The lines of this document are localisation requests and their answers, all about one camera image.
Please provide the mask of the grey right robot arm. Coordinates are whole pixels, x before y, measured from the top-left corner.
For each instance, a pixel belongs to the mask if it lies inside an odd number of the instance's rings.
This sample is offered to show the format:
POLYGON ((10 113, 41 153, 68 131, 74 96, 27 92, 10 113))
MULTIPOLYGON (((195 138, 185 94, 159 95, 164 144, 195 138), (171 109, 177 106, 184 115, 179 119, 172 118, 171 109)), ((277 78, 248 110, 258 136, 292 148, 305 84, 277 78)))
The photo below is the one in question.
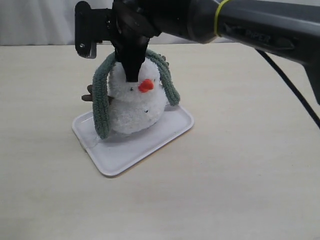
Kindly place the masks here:
POLYGON ((320 97, 320 8, 270 0, 115 0, 120 33, 199 44, 225 38, 303 66, 320 97))

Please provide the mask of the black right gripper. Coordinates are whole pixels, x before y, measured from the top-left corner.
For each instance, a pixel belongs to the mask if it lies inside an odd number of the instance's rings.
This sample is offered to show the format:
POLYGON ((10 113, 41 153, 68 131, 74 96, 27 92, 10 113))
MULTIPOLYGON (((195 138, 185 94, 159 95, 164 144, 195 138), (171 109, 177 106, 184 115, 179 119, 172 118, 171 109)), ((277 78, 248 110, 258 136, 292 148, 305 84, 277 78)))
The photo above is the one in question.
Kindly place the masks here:
POLYGON ((115 0, 111 44, 117 47, 127 82, 138 82, 150 39, 162 34, 191 42, 190 0, 115 0))

